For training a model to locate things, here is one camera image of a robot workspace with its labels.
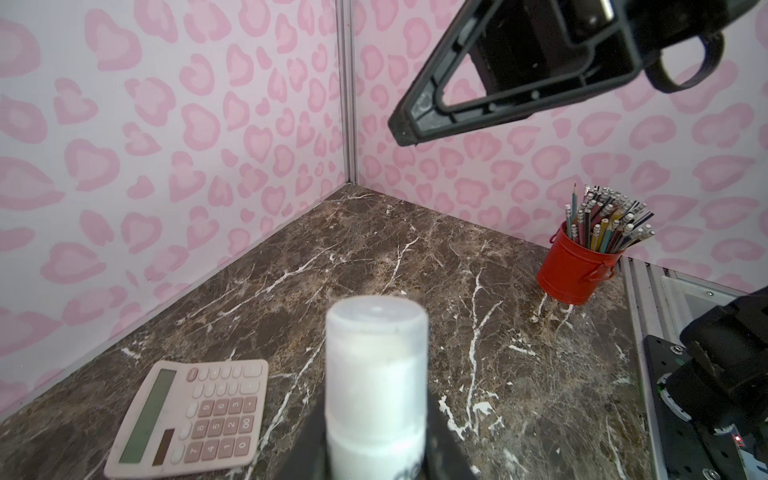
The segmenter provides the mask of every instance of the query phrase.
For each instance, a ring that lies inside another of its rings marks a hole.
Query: heart-patterned wall
[[[361,184],[548,247],[574,183],[648,204],[653,240],[628,254],[747,292],[768,284],[768,1],[726,31],[706,81],[665,95],[644,75],[524,121],[398,147],[386,121],[459,0],[354,0]],[[698,40],[665,50],[690,77]],[[485,95],[468,58],[449,104]]]
[[[0,415],[346,182],[330,0],[0,7]]]

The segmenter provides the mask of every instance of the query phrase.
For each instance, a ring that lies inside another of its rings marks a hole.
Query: calculator screen
[[[125,450],[123,450],[123,455],[120,457],[120,463],[141,462],[141,457],[147,448],[147,443],[149,443],[149,438],[152,436],[152,431],[157,423],[157,418],[160,416],[160,411],[163,409],[165,398],[168,396],[170,385],[174,382],[175,376],[176,370],[169,369],[161,369],[157,374],[157,379],[154,381],[152,390],[149,392],[144,408],[141,410],[138,420],[136,420],[134,430],[125,444]]]

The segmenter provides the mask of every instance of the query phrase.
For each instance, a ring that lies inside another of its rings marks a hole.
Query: calculator
[[[104,475],[155,478],[251,463],[268,377],[266,360],[155,363],[125,414]]]

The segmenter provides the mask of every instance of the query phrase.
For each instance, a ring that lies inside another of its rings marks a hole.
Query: red pencil holder
[[[577,244],[565,234],[565,222],[549,239],[552,248],[536,280],[552,298],[583,305],[594,289],[614,276],[620,253],[598,253]]]

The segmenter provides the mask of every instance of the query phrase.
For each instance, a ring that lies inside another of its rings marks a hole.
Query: brown marble surface
[[[536,283],[545,255],[344,187],[0,425],[0,478],[103,478],[156,361],[257,358],[271,374],[257,460],[190,478],[272,478],[323,379],[323,315],[363,293],[429,312],[429,387],[481,480],[650,478],[624,285],[559,303]]]

